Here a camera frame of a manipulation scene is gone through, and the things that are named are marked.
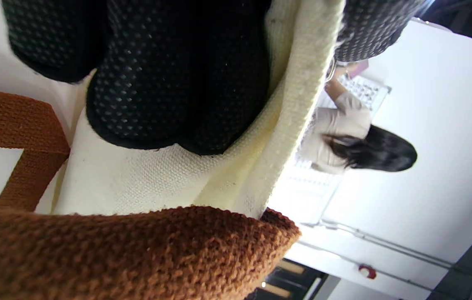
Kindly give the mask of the person's left hand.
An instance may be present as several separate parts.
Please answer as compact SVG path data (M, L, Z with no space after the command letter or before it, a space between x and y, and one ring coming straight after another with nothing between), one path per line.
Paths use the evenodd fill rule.
M13 54L62 83L122 148L219 155L267 102L270 0L2 0Z

